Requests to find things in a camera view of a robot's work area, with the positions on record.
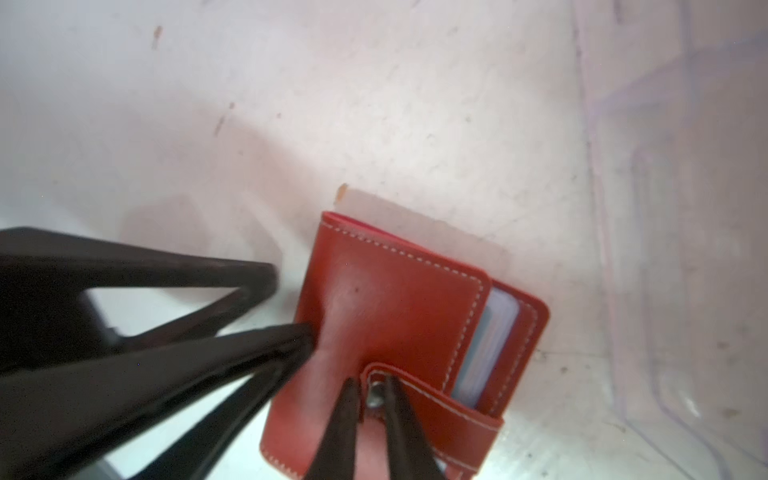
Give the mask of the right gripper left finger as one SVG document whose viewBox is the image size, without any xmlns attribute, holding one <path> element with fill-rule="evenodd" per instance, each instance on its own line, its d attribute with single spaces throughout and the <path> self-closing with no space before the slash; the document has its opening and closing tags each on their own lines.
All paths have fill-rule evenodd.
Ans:
<svg viewBox="0 0 768 480">
<path fill-rule="evenodd" d="M 359 381 L 348 378 L 337 397 L 305 480 L 351 480 L 355 475 L 357 424 L 361 410 Z"/>
</svg>

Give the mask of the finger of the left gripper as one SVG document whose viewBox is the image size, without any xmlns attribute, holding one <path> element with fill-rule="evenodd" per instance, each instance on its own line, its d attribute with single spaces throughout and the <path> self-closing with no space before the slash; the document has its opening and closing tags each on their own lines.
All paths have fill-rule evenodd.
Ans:
<svg viewBox="0 0 768 480">
<path fill-rule="evenodd" d="M 312 348 L 310 327 L 286 324 L 5 375 L 1 476 L 65 478 L 208 393 L 246 377 L 138 475 L 204 479 Z"/>
<path fill-rule="evenodd" d="M 275 265 L 199 257 L 32 227 L 1 233 L 1 369 L 14 372 L 213 337 L 270 298 Z M 227 288 L 229 294 L 135 336 L 88 298 L 106 288 Z"/>
</svg>

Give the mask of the red leather card holder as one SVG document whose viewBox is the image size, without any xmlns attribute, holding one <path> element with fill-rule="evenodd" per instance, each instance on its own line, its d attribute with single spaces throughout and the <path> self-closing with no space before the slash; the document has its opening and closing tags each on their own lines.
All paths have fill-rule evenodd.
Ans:
<svg viewBox="0 0 768 480">
<path fill-rule="evenodd" d="M 322 215 L 295 319 L 311 358 L 272 400 L 264 458 L 306 475 L 343 383 L 395 376 L 450 479 L 481 469 L 547 325 L 547 305 L 359 220 Z"/>
</svg>

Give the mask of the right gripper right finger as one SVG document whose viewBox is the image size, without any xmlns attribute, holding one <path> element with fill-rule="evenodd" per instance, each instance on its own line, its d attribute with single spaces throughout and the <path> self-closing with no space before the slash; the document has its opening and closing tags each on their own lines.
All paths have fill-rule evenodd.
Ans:
<svg viewBox="0 0 768 480">
<path fill-rule="evenodd" d="M 426 435 L 400 381 L 384 380 L 389 475 L 392 480 L 444 480 Z"/>
</svg>

